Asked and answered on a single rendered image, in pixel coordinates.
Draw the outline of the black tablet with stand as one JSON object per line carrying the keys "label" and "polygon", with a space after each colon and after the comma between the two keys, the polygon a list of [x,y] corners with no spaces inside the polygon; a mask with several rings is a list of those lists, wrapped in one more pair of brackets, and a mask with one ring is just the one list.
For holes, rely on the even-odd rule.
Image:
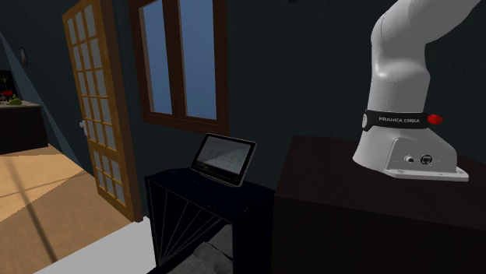
{"label": "black tablet with stand", "polygon": [[190,168],[213,181],[241,187],[257,143],[206,133]]}

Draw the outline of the black side table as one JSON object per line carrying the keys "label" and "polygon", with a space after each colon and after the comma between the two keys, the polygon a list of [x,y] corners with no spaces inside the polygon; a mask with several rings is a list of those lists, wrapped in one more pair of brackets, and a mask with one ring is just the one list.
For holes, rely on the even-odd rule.
{"label": "black side table", "polygon": [[168,274],[227,224],[234,274],[271,274],[274,190],[249,181],[226,186],[189,168],[145,184],[156,262],[149,274]]}

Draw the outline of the brown framed window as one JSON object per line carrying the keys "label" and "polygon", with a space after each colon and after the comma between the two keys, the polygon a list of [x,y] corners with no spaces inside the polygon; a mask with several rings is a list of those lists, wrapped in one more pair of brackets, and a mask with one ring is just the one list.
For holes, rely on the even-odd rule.
{"label": "brown framed window", "polygon": [[180,0],[161,0],[164,15],[168,82],[171,95],[170,114],[156,112],[149,91],[149,66],[144,46],[145,24],[143,7],[156,0],[127,0],[132,30],[132,43],[136,57],[140,104],[143,120],[153,125],[176,128],[188,132],[229,134],[228,70],[227,70],[227,0],[212,0],[213,44],[215,61],[214,119],[190,116],[187,108],[183,38],[181,30]]}

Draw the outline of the wooden glass-paned door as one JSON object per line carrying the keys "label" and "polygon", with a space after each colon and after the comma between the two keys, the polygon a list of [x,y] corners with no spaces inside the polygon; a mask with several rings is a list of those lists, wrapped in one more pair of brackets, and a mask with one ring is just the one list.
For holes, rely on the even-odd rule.
{"label": "wooden glass-paned door", "polygon": [[112,0],[79,0],[62,17],[97,192],[143,220]]}

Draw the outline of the dark robot stand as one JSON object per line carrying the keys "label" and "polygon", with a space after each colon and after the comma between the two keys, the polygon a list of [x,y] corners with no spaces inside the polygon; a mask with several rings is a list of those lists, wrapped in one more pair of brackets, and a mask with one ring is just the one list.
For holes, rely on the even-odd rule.
{"label": "dark robot stand", "polygon": [[271,274],[486,274],[486,165],[467,182],[356,164],[356,143],[296,135],[274,199]]}

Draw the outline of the dark cabinet with items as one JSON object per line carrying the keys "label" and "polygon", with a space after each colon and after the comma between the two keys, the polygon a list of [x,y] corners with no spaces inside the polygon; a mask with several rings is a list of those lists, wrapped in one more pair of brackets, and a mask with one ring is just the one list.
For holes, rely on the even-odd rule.
{"label": "dark cabinet with items", "polygon": [[18,98],[12,73],[0,70],[0,155],[48,146],[41,111]]}

